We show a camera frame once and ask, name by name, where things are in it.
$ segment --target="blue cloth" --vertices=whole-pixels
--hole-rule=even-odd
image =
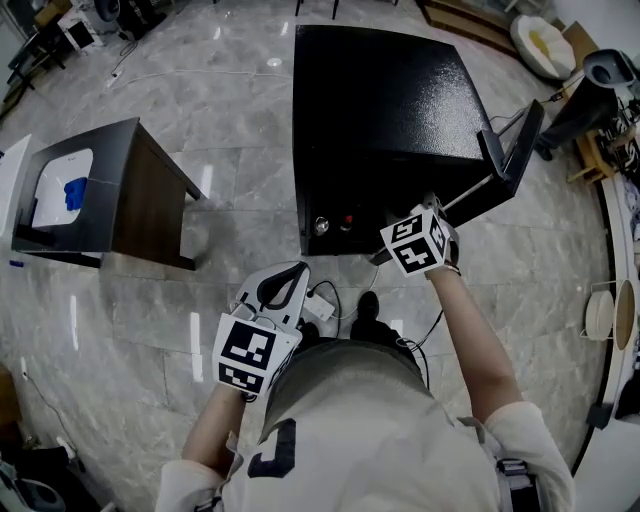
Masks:
[[[82,200],[84,199],[84,191],[87,188],[87,181],[87,178],[78,178],[64,186],[64,193],[66,194],[64,202],[67,205],[68,212],[82,208]]]

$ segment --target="gray tile floor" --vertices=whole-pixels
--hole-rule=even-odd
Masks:
[[[209,353],[220,314],[250,272],[300,257],[291,158],[294,28],[332,23],[332,2],[192,0],[151,33],[103,82],[122,48],[36,82],[0,130],[0,147],[27,133],[53,143],[116,120],[142,123],[196,183],[213,166],[210,198],[185,213],[190,273],[120,256],[100,272],[23,258],[0,266],[1,355],[16,376],[26,424],[45,441],[57,418],[19,377],[19,358],[61,412],[90,474],[128,511],[152,510],[160,467],[178,456],[212,388]],[[511,115],[552,89],[522,64],[429,27],[412,0],[397,7],[343,0],[335,23],[387,29],[453,44],[489,115]],[[269,66],[269,59],[281,64]],[[579,338],[591,282],[608,277],[604,227],[595,192],[567,185],[579,164],[569,152],[552,163],[533,156],[512,201],[460,228],[461,268],[471,292],[511,355],[524,395],[537,403],[567,461],[585,432],[604,345]],[[309,259],[312,279],[339,287],[345,311],[375,268],[362,257]],[[374,290],[381,317],[402,319],[405,336],[424,335],[439,312],[430,284],[384,265]],[[79,350],[72,343],[70,296],[77,297]],[[189,317],[198,312],[204,383],[194,383]],[[351,319],[343,322],[348,333]],[[331,333],[333,323],[322,325]],[[426,346],[432,390],[453,414],[469,400],[443,321]],[[256,439],[263,403],[248,409],[242,442]]]

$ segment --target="white t-shirt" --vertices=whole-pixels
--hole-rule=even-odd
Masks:
[[[401,359],[354,342],[294,359],[261,443],[237,454],[230,478],[169,462],[156,512],[500,510],[495,461],[475,430],[449,418]],[[535,405],[502,407],[484,426],[528,463],[553,510],[573,510],[571,474]]]

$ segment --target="power strip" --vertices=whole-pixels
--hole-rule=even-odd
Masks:
[[[317,316],[323,322],[329,320],[336,309],[334,306],[320,297],[320,295],[318,295],[317,293],[314,293],[312,297],[305,296],[303,307],[309,313]]]

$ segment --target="white wall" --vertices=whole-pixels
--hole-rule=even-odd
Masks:
[[[638,0],[553,0],[553,3],[565,25],[579,22],[600,48],[622,50],[632,59],[640,54]]]

